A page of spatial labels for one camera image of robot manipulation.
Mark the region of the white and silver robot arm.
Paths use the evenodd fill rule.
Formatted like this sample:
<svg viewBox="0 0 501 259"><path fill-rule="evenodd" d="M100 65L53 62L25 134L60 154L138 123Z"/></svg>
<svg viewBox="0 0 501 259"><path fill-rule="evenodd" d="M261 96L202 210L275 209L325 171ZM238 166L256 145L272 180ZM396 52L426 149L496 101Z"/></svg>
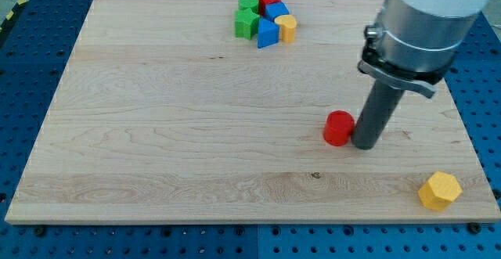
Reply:
<svg viewBox="0 0 501 259"><path fill-rule="evenodd" d="M432 97L488 0L384 0L366 26L359 69L374 78L373 97L404 91Z"/></svg>

